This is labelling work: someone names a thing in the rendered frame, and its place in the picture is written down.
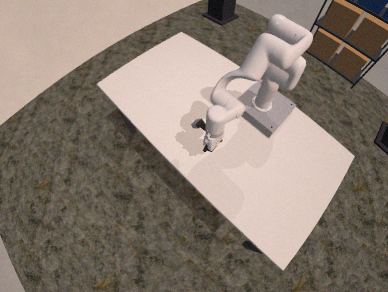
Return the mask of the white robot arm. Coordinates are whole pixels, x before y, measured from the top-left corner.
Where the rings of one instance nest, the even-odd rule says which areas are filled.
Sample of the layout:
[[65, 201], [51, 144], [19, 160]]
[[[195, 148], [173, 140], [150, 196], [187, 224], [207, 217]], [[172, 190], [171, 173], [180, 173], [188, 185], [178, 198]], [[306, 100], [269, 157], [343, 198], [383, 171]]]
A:
[[260, 112], [268, 112], [272, 108], [279, 86], [287, 91], [296, 86], [306, 66], [301, 55], [311, 45], [313, 35], [284, 17], [273, 15], [268, 22], [270, 34], [259, 35], [240, 68], [225, 74], [217, 82], [210, 96], [213, 106], [207, 110], [206, 123], [203, 119], [196, 119], [191, 124], [193, 129], [206, 131], [206, 138], [218, 138], [223, 134], [226, 123], [244, 113], [244, 104], [225, 90], [235, 77], [259, 81], [264, 74], [258, 94], [252, 99], [253, 107]]

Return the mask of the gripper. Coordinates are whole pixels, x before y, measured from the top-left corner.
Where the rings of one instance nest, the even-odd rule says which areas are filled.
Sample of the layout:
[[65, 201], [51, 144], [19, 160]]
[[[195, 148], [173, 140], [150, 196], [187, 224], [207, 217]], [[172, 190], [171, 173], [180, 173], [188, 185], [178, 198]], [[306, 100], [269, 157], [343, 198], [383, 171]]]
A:
[[[205, 133], [205, 136], [204, 136], [204, 140], [203, 140], [203, 146], [204, 149], [203, 151], [206, 152], [206, 151], [209, 151], [209, 152], [212, 152], [212, 150], [217, 147], [218, 143], [222, 140], [223, 136], [224, 136], [224, 132], [223, 132], [223, 135], [221, 135], [220, 137], [218, 138], [206, 138], [206, 133]], [[207, 149], [208, 148], [208, 149]]]

